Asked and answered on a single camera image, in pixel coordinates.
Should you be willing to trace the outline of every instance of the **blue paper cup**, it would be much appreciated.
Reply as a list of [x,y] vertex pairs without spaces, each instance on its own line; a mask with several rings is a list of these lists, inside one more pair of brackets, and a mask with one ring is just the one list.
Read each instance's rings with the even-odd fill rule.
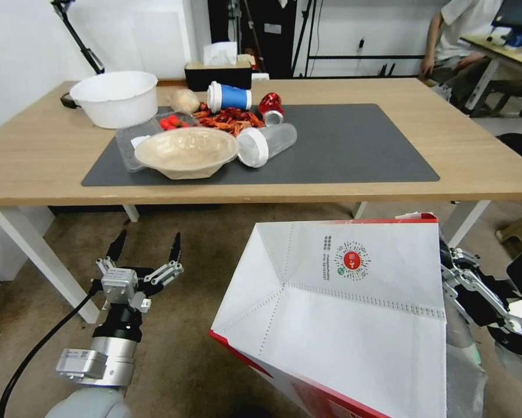
[[251,108],[251,90],[213,81],[207,90],[207,106],[215,113],[229,107],[249,110]]

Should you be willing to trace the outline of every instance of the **table leg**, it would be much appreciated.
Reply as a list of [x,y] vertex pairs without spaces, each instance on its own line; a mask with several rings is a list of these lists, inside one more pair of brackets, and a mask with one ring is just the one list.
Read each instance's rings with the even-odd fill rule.
[[367,202],[357,202],[352,210],[352,217],[354,219],[360,219],[366,206]]
[[[71,306],[77,306],[85,298],[86,292],[18,207],[0,207],[0,226]],[[88,323],[95,323],[98,313],[92,301],[79,311]]]
[[485,89],[487,88],[487,85],[493,78],[493,75],[497,71],[498,67],[499,60],[492,59],[487,68],[485,69],[483,75],[481,76],[481,79],[474,88],[474,91],[471,93],[470,98],[466,102],[466,108],[468,110],[474,110],[474,107],[479,102],[481,95],[484,93]]
[[127,212],[127,216],[129,216],[131,222],[137,222],[139,220],[139,211],[135,205],[123,205],[123,209]]
[[491,200],[461,201],[442,227],[450,248],[456,247],[480,217]]

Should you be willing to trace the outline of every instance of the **tissue box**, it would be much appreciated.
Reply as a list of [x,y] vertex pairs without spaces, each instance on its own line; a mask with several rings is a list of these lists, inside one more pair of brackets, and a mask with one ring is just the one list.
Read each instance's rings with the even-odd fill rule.
[[256,224],[210,335],[316,418],[445,418],[436,219]]
[[185,66],[185,79],[193,91],[206,91],[213,81],[249,90],[252,72],[251,63],[244,60],[238,60],[233,66],[220,67],[190,62]]

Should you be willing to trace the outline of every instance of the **black tissue box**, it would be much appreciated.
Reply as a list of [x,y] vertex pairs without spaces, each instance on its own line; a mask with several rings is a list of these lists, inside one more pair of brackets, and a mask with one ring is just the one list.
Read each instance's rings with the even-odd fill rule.
[[251,63],[241,60],[234,66],[211,67],[200,62],[190,62],[185,66],[187,87],[193,91],[206,91],[213,81],[249,90],[252,73]]

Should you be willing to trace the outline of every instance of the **desk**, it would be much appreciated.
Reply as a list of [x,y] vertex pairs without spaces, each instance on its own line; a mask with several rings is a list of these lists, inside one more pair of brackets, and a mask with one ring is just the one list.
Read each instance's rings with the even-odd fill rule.
[[469,110],[473,110],[491,81],[491,78],[497,71],[499,64],[502,63],[522,73],[522,49],[510,49],[495,45],[487,41],[487,37],[483,36],[462,36],[461,40],[468,42],[473,49],[491,58],[489,66],[486,68],[476,88],[474,88],[474,91],[466,102],[466,107]]
[[[84,291],[16,206],[460,200],[444,225],[454,246],[491,199],[522,199],[522,158],[416,79],[255,81],[253,102],[276,91],[290,105],[377,103],[438,182],[83,187],[114,131],[61,106],[68,88],[0,127],[0,225],[72,305]],[[159,104],[171,89],[158,88]],[[94,322],[98,310],[89,303],[81,315]]]

